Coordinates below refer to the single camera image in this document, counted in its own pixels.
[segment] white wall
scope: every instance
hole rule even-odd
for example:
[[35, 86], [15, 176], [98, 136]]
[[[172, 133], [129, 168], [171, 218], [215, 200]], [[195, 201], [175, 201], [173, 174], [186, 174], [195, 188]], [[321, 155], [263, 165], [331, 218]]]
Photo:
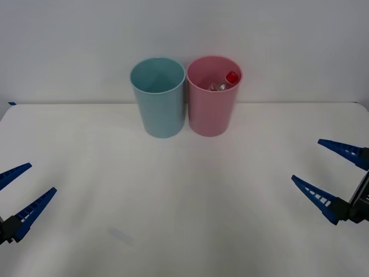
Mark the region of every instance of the white wall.
[[6, 111], [11, 107], [8, 103], [0, 100], [0, 120], [6, 113]]
[[132, 102], [139, 60], [240, 63], [240, 101], [369, 99], [368, 0], [2, 0], [0, 96]]

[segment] small bottle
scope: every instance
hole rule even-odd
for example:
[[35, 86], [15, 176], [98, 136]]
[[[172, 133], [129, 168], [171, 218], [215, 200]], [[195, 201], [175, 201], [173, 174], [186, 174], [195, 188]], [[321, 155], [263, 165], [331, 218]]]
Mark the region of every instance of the small bottle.
[[230, 71], [226, 77], [225, 82], [223, 83], [213, 83], [210, 85], [210, 91], [225, 91], [228, 88], [231, 88], [232, 85], [236, 84], [238, 81], [238, 75], [236, 72]]

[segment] plastic cup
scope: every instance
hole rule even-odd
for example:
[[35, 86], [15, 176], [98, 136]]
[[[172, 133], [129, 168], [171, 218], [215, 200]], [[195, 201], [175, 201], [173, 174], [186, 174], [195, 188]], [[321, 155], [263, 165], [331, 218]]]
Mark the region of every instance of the plastic cup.
[[185, 122], [185, 69], [169, 58], [151, 58], [130, 75], [145, 130], [154, 137], [177, 134]]
[[[213, 82], [224, 82], [234, 71], [239, 80], [224, 91], [210, 91]], [[205, 137], [218, 136], [226, 131], [231, 120], [243, 74], [234, 61], [221, 56], [196, 59], [187, 69], [189, 92], [189, 122], [196, 133]]]

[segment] bottle cap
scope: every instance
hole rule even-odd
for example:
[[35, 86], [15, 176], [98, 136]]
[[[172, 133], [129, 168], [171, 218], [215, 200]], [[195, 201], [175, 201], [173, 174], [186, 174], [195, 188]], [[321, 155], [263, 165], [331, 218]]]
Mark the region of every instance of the bottle cap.
[[238, 75], [236, 72], [230, 71], [226, 77], [225, 77], [226, 81], [229, 82], [230, 84], [235, 84], [238, 81]]

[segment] white tabletop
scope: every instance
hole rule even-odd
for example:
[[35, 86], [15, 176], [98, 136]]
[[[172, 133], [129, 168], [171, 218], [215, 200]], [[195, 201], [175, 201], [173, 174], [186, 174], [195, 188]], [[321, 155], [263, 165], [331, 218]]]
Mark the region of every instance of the white tabletop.
[[365, 172], [318, 139], [369, 147], [354, 103], [237, 104], [228, 130], [153, 138], [135, 104], [17, 105], [0, 122], [0, 192], [15, 214], [58, 192], [2, 277], [347, 277], [369, 273], [369, 224], [332, 225], [291, 181], [348, 201]]

